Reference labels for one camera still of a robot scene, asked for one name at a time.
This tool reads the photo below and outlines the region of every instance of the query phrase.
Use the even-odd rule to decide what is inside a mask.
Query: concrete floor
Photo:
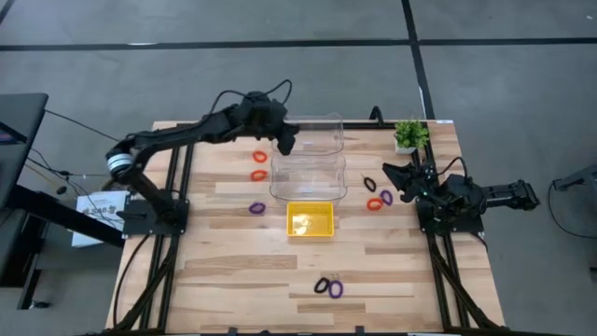
[[[420,38],[597,36],[593,1],[411,1]],[[399,1],[17,0],[0,45],[407,38]],[[424,47],[436,117],[454,119],[480,184],[523,178],[543,203],[531,213],[484,217],[495,283],[513,329],[593,335],[597,244],[549,220],[549,181],[597,162],[593,130],[597,46]],[[48,109],[114,136],[157,119],[197,119],[224,89],[267,89],[288,77],[295,115],[386,118],[422,115],[409,47],[0,52],[0,92],[43,91]],[[234,102],[232,98],[222,105]],[[73,173],[103,173],[109,140],[46,116],[35,148]],[[99,180],[80,181],[87,189]],[[25,171],[21,183],[52,191]],[[554,195],[571,230],[597,234],[583,189]],[[52,227],[35,297],[52,309],[17,312],[18,290],[0,290],[0,334],[65,335],[100,330],[118,251],[74,255],[69,233]],[[108,256],[100,262],[101,256]]]

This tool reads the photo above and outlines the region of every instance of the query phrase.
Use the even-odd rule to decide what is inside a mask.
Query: potted plant
[[[429,141],[429,131],[418,120],[399,121],[395,126],[396,154],[410,154]]]

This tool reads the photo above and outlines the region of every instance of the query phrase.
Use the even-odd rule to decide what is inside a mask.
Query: yellow container
[[[286,233],[291,237],[333,236],[334,205],[331,202],[288,203]]]

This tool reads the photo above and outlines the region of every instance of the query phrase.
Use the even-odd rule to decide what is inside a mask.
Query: orange hair tie
[[[253,152],[253,160],[255,160],[255,162],[263,163],[268,160],[268,154],[262,150],[256,150]]]
[[[382,206],[383,201],[380,198],[372,198],[367,202],[367,209],[369,209],[370,211],[378,211],[382,208]]]
[[[261,181],[268,177],[268,171],[256,170],[251,173],[251,181]]]

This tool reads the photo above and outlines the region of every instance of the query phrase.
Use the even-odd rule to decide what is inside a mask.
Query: wooden tabletop
[[[155,128],[174,126],[160,121]],[[461,155],[453,123],[428,122],[437,168]],[[270,195],[270,182],[251,182],[256,169],[269,163],[253,161],[256,149],[271,153],[271,143],[238,139],[224,145],[194,148],[188,199],[191,210],[176,261],[173,295],[166,331],[225,332],[346,332],[354,326],[368,331],[440,331],[437,294],[424,235],[419,231],[414,203],[402,203],[382,171],[389,162],[403,165],[409,155],[396,155],[393,131],[344,131],[348,193],[334,208],[332,238],[289,239],[285,207]],[[146,174],[163,187],[171,152],[155,155]],[[176,180],[185,150],[181,150]],[[461,174],[455,164],[451,173]],[[389,189],[395,203],[381,211],[367,210],[371,194],[363,176],[378,189]],[[247,207],[267,205],[264,216]],[[452,236],[463,285],[495,323],[503,324],[491,266],[483,245],[465,233]],[[124,247],[120,273],[141,237]],[[147,240],[129,269],[118,303],[118,320],[132,307],[146,285],[153,237]],[[315,294],[323,276],[337,273],[344,284],[338,300]],[[452,324],[457,314],[446,283]],[[156,326],[161,289],[152,307]],[[112,312],[107,327],[112,326]]]

